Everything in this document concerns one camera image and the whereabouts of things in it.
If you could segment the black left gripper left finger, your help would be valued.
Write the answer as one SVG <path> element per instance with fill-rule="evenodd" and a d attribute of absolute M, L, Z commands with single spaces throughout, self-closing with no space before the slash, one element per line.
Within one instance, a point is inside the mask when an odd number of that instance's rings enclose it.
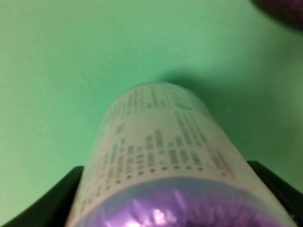
<path fill-rule="evenodd" d="M 4 227 L 63 227 L 67 221 L 83 166 L 76 166 L 46 194 L 4 224 Z"/>

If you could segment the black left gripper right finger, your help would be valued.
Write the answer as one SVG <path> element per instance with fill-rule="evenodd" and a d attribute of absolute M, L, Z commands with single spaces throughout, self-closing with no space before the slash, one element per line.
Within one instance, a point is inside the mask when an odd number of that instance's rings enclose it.
<path fill-rule="evenodd" d="M 274 194 L 298 227 L 303 226 L 303 193 L 258 161 L 247 161 L 253 171 Z"/>

